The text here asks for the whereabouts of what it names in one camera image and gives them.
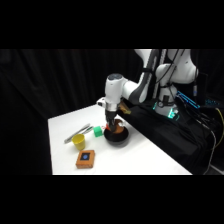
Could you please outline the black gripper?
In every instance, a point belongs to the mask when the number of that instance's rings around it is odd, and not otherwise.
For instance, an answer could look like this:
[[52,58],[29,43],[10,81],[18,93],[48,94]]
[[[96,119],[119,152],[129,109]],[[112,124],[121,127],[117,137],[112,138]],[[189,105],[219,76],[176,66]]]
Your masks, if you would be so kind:
[[[115,103],[107,103],[105,108],[105,115],[107,120],[108,129],[111,130],[111,120],[114,119],[117,115],[118,105]],[[112,126],[116,126],[116,120],[112,121]]]

